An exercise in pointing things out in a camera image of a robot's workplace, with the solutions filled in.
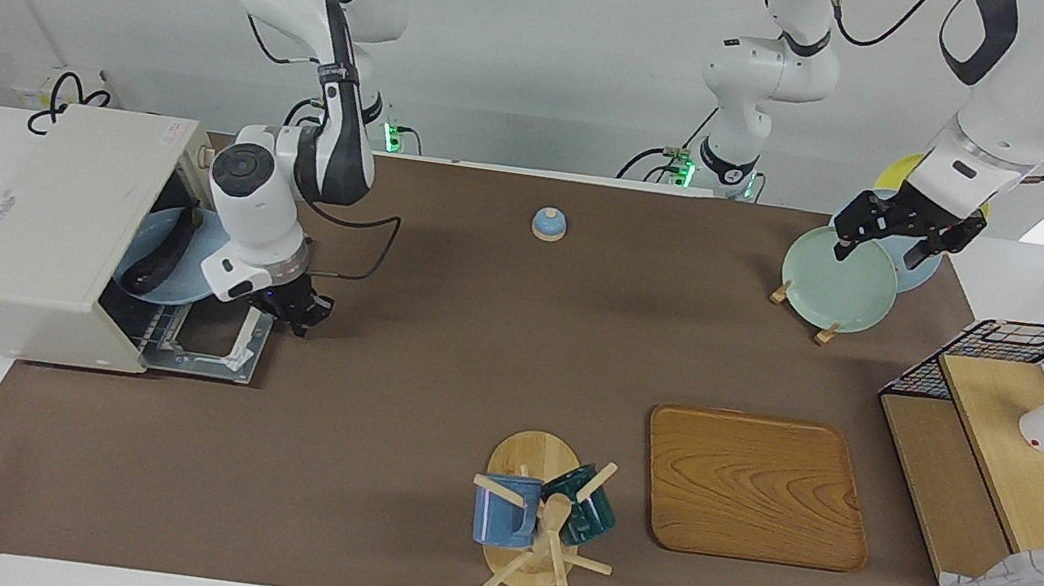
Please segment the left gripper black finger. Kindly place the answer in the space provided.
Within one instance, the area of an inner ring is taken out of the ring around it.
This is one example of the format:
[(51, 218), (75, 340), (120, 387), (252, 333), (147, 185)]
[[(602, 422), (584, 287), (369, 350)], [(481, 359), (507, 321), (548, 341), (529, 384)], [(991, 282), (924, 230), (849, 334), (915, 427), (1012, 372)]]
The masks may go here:
[(833, 255), (836, 261), (844, 262), (846, 258), (849, 258), (854, 253), (857, 247), (869, 241), (869, 237), (863, 229), (844, 227), (837, 224), (833, 225), (833, 229), (837, 235), (837, 241), (833, 248)]
[(942, 248), (932, 237), (921, 237), (902, 255), (901, 263), (906, 271), (934, 274), (941, 263)]

